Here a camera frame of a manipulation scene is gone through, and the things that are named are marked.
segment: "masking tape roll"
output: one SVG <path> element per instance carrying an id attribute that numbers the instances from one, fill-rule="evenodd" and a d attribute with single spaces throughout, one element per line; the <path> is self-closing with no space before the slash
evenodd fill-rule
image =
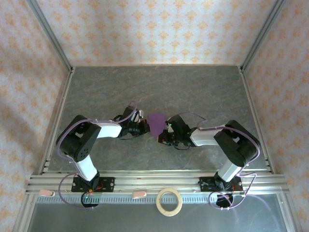
<path id="1" fill-rule="evenodd" d="M 176 197 L 177 197 L 177 200 L 178 200 L 178 204 L 177 204 L 176 208 L 172 211 L 165 210 L 161 205 L 161 198 L 167 192 L 171 192 L 171 193 L 175 194 Z M 175 189 L 165 188 L 165 189 L 161 190 L 156 197 L 156 207 L 158 208 L 159 212 L 161 214 L 163 214 L 164 216 L 171 217 L 171 216 L 178 214 L 179 211 L 182 209 L 182 206 L 183 206 L 183 199 L 182 199 L 181 195 L 179 194 L 179 192 Z"/>

